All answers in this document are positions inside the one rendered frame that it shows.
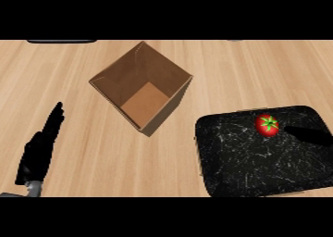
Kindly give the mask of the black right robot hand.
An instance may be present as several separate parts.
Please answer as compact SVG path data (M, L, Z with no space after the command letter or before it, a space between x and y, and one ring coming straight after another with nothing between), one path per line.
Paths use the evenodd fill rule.
M333 135L322 130L284 126L284 131L304 143L312 143L321 146L333 146Z

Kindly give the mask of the black marble tray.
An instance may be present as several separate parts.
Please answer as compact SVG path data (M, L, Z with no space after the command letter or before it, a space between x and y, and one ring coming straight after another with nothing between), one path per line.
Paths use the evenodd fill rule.
M212 197L257 197L333 186L333 146L306 143L285 131L263 136L254 120L327 132L309 106L212 114L197 119L194 139L204 187Z

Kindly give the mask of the brown cardboard box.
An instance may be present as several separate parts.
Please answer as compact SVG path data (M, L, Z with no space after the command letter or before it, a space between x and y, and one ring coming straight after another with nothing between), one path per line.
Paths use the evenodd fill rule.
M133 128L150 136L178 107L192 75L139 42L88 83Z

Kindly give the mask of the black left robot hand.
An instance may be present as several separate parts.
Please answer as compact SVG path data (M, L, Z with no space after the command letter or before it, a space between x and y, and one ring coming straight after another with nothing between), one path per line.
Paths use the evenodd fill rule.
M52 145L64 121L63 103L58 102L48 114L45 125L36 131L24 145L24 152L18 162L15 185L24 185L29 181L42 181L45 178Z

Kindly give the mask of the dark grey flat appliance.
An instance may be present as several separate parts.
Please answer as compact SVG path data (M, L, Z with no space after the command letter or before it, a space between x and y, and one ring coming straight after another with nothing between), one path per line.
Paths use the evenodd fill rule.
M97 40L26 40L30 44L89 44Z

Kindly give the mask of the red tomato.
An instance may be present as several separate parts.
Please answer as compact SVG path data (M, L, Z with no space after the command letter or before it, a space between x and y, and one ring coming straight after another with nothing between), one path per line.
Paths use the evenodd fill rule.
M254 129L265 136L272 137L278 132L278 120L269 114L262 114L254 120Z

